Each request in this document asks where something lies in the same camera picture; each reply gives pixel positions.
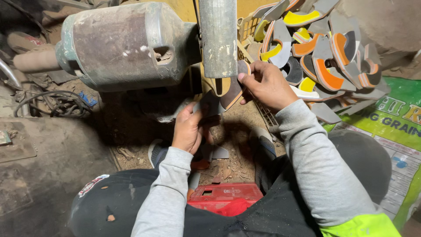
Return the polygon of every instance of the hand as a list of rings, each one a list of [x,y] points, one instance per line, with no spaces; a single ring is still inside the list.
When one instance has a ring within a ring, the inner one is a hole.
[[[188,104],[177,115],[172,144],[172,147],[187,151],[192,155],[199,148],[203,136],[208,143],[213,143],[209,128],[218,125],[221,119],[219,115],[216,115],[202,120],[207,114],[208,108],[193,113],[193,107],[196,103]]]
[[[240,73],[238,80],[248,91],[243,93],[240,104],[245,105],[255,97],[273,113],[298,100],[279,68],[273,64],[255,61],[250,64],[251,75]]]

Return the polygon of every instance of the black pants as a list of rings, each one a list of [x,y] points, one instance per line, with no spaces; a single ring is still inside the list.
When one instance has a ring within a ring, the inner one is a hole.
[[[366,188],[380,203],[387,193],[392,165],[387,152],[371,137],[352,131],[332,132],[329,139]],[[272,163],[276,174],[266,195],[244,213],[226,217],[190,205],[185,209],[184,236],[322,236],[298,189],[286,156]],[[157,170],[125,170],[76,196],[69,227],[77,237],[129,237],[137,212],[157,178]],[[112,215],[115,220],[107,221]]]

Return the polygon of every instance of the neon green fabric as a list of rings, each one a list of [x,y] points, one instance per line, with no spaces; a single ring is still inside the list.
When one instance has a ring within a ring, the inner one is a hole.
[[[324,237],[401,237],[386,214],[359,215],[341,225],[320,227]]]

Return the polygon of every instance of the pile of foam scraps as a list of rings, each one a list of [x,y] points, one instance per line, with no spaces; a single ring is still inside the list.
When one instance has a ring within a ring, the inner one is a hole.
[[[335,112],[352,115],[390,92],[375,45],[361,44],[357,19],[336,11],[338,1],[318,0],[310,13],[290,11],[298,0],[264,5],[249,15],[254,33],[239,32],[245,57],[276,65],[328,124],[341,121]]]

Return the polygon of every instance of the man's right hand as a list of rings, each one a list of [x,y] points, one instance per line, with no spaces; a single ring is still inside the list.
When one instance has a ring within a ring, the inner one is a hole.
[[[255,97],[273,113],[298,100],[297,95],[285,80],[279,68],[273,64],[255,61],[250,64],[251,75],[240,73],[238,80],[248,91],[243,94],[240,104],[245,105]]]

